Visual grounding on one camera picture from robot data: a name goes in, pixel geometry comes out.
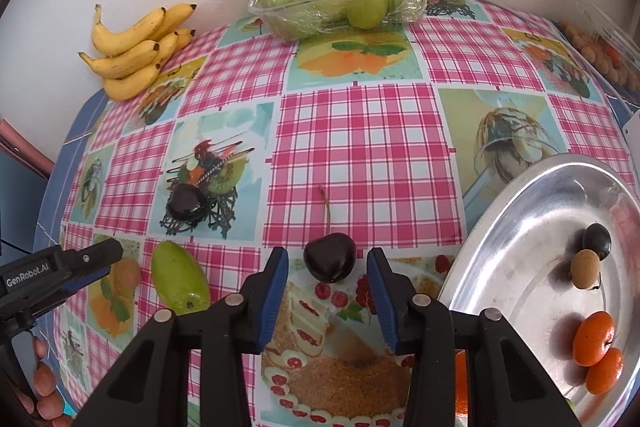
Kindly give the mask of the person's hand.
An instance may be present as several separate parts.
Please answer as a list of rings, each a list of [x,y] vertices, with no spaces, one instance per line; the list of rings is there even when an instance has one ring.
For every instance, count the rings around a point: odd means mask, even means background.
[[[14,391],[29,415],[37,411],[41,421],[40,426],[70,427],[73,418],[64,413],[64,400],[56,390],[56,379],[49,366],[43,363],[47,354],[47,345],[39,338],[34,338],[34,351],[39,362],[34,373],[35,396],[37,401],[24,395],[20,389]]]

